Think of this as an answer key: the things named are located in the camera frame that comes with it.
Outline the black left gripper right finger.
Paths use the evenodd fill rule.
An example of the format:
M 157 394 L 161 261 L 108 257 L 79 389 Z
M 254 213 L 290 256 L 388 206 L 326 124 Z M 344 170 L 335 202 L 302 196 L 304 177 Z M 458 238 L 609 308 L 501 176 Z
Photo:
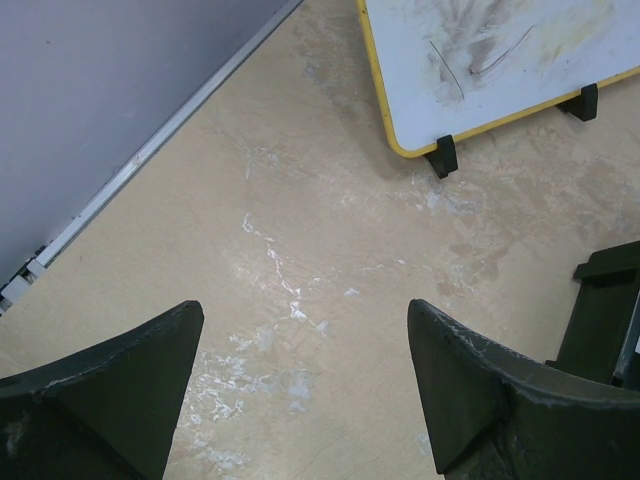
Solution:
M 408 340 L 447 479 L 636 479 L 639 394 L 519 354 L 421 299 Z

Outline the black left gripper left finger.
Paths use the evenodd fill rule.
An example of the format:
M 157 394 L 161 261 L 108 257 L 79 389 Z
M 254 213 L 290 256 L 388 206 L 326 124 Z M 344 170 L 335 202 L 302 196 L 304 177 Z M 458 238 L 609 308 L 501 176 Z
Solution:
M 160 479 L 204 314 L 185 301 L 1 381 L 4 479 Z

